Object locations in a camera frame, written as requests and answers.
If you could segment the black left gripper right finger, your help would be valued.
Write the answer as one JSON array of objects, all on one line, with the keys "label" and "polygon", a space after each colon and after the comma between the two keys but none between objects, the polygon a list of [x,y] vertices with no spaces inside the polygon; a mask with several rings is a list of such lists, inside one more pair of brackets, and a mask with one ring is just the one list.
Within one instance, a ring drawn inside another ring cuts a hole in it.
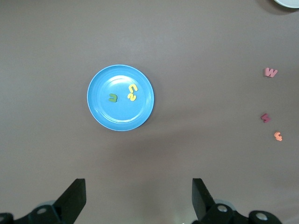
[{"label": "black left gripper right finger", "polygon": [[192,205],[197,219],[194,224],[248,224],[249,219],[228,205],[216,203],[200,178],[192,180]]}]

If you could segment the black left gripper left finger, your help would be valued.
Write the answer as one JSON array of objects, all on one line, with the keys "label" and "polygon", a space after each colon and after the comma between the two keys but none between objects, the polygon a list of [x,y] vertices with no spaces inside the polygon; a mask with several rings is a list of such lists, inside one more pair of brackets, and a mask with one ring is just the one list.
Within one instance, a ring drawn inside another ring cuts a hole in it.
[{"label": "black left gripper left finger", "polygon": [[52,205],[39,206],[26,216],[15,220],[15,223],[73,224],[85,204],[85,179],[76,179]]}]

